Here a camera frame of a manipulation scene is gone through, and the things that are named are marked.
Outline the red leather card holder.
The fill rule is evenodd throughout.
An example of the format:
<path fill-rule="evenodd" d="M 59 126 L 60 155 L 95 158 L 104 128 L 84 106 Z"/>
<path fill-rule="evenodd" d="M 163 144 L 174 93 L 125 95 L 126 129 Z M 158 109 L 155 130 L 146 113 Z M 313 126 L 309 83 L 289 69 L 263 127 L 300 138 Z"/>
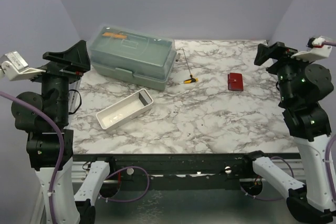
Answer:
<path fill-rule="evenodd" d="M 227 76 L 228 90 L 239 91 L 244 90 L 243 75 L 241 73 L 229 73 Z"/>

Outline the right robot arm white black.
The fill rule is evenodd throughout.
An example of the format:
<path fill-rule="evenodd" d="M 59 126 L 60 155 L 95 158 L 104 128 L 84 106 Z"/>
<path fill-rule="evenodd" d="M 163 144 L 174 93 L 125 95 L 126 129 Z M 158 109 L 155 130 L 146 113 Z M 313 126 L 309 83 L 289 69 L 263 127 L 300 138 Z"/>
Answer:
<path fill-rule="evenodd" d="M 323 37 L 311 38 L 307 51 L 282 42 L 259 44 L 254 61 L 261 66 L 274 60 L 267 72 L 278 78 L 279 106 L 299 150 L 305 181 L 294 179 L 260 151 L 249 154 L 241 171 L 246 177 L 259 175 L 270 183 L 286 200 L 291 215 L 302 223 L 331 223 L 335 216 L 334 140 L 328 115 L 319 104 L 334 86 L 330 71 L 317 64 L 329 57 L 334 46 Z"/>

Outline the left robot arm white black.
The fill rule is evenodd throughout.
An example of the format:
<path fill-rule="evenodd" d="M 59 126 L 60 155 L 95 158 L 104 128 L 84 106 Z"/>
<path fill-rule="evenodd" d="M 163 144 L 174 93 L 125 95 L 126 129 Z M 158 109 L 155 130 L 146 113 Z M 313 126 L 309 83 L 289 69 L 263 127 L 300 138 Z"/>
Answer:
<path fill-rule="evenodd" d="M 24 92 L 12 98 L 15 127 L 28 135 L 26 151 L 43 191 L 47 223 L 94 223 L 100 188 L 117 170 L 109 161 L 95 161 L 80 189 L 73 190 L 69 86 L 90 70 L 86 42 L 81 40 L 62 52 L 46 52 L 43 58 L 45 65 L 32 68 L 14 51 L 2 63 L 9 80 L 41 84 L 40 93 Z"/>

